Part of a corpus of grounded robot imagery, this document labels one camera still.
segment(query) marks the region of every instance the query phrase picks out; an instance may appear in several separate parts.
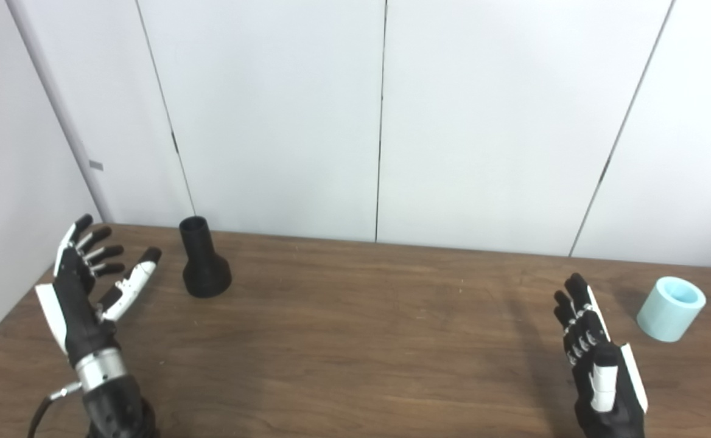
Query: wooden table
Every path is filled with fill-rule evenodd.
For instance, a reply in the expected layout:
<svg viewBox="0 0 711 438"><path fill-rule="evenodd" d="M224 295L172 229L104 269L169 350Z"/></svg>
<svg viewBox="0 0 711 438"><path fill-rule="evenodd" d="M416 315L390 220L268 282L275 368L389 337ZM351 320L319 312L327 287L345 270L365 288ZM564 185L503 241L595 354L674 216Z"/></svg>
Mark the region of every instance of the wooden table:
<svg viewBox="0 0 711 438"><path fill-rule="evenodd" d="M117 225L109 242L124 244L127 264L147 246L164 251L119 324L163 438L582 436L552 313L575 271L615 341L634 346L648 437L711 438L711 269L216 233L235 279L201 300L185 292L177 230ZM676 344L634 322L664 275L708 296ZM72 378L29 293L0 324L0 437L24 436L41 397ZM85 428L71 397L39 436Z"/></svg>

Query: robotic hand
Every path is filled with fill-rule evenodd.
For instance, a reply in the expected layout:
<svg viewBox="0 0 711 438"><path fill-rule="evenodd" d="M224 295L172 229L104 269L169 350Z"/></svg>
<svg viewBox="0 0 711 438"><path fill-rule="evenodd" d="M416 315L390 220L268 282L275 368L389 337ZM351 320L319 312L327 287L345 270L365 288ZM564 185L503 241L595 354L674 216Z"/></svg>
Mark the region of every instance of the robotic hand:
<svg viewBox="0 0 711 438"><path fill-rule="evenodd" d="M52 401L82 389L85 410L91 419L89 438L146 438L155 435L155 414L142 399L136 380L125 369L120 346L114 340L114 323L139 296L152 275L161 250L150 247L132 271L106 291L95 306L88 296L95 279L124 270L120 263L103 263L122 253L121 246L93 246L111 234L109 227L80 239L92 224L89 214L69 228L58 247L52 283L36 286L44 317L78 381L44 399L32 421L29 437Z"/></svg>
<svg viewBox="0 0 711 438"><path fill-rule="evenodd" d="M575 415L587 438L645 438L648 397L631 346L612 343L597 299L580 274L555 294L564 351L578 388Z"/></svg>

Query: palm of robotic hand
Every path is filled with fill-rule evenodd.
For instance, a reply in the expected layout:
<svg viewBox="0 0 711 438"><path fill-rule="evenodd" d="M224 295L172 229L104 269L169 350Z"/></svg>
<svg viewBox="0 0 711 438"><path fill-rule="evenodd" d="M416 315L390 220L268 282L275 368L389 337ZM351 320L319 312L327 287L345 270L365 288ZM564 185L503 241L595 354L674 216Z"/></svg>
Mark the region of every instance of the palm of robotic hand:
<svg viewBox="0 0 711 438"><path fill-rule="evenodd" d="M575 415L587 438L645 438L648 399L631 346L612 343L597 299L580 274L555 294L564 351L578 389Z"/></svg>
<svg viewBox="0 0 711 438"><path fill-rule="evenodd" d="M121 254L122 246L106 246L91 252L97 242L111 235L109 227L80 239L92 223L93 217L86 214L72 224L58 246L53 268L55 280L36 286L50 330L72 366L93 352L118 347L113 336L114 322L136 299L161 257L160 250L149 248L132 271L93 306L88 296L96 278L122 272L125 266L104 263L107 258Z"/></svg>

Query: small gray label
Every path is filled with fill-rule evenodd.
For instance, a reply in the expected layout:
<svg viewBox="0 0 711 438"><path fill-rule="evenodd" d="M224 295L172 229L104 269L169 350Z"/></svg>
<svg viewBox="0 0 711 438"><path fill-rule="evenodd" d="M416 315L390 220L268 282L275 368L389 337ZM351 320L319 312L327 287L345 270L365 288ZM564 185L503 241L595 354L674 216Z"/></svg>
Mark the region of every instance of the small gray label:
<svg viewBox="0 0 711 438"><path fill-rule="evenodd" d="M97 171L104 171L104 164L99 163L99 161L88 160L91 169L96 169Z"/></svg>

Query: black cable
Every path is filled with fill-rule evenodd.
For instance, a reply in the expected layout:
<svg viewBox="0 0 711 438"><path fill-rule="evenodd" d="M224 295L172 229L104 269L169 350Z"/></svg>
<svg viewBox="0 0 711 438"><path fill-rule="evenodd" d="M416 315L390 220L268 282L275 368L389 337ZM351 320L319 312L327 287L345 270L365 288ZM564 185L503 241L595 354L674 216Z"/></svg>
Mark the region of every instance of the black cable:
<svg viewBox="0 0 711 438"><path fill-rule="evenodd" d="M44 413L47 411L47 408L52 405L52 402L54 402L54 400L51 399L50 396L41 399L39 407L36 408L36 413L33 414L33 418L30 419L30 426L28 427L28 438L33 438L34 436L36 436L36 427L39 427L41 417L44 416Z"/></svg>

